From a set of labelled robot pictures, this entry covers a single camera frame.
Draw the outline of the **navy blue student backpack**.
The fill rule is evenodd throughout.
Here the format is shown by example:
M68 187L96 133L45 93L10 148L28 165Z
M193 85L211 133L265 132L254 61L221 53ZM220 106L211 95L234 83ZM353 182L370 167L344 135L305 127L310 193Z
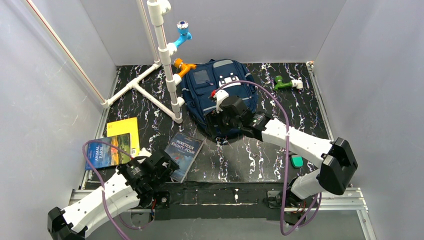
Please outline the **navy blue student backpack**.
M226 97L238 97L248 110L256 111L258 93L247 66L232 59L211 59L192 65L176 61L174 65L180 68L182 97L198 127L213 139L240 135L240 129L225 123L226 118L217 104Z

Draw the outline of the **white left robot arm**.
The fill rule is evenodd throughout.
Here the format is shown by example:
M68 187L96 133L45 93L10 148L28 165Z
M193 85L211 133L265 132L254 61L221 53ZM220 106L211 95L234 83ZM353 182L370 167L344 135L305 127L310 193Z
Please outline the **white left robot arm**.
M144 152L117 167L103 186L73 204L54 207L47 214L47 230L54 240L84 240L119 214L148 205L179 165L163 150Z

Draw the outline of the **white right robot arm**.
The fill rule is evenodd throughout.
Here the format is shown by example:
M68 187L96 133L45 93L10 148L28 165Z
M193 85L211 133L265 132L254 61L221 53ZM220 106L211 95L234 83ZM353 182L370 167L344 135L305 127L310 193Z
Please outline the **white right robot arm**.
M237 96L219 91L213 97L215 109L205 115L207 132L227 135L238 130L246 137L270 143L294 153L317 169L294 178L282 193L286 200L300 202L312 195L329 192L341 196L345 193L358 163L349 142L335 141L309 135L290 127L265 112L253 112Z

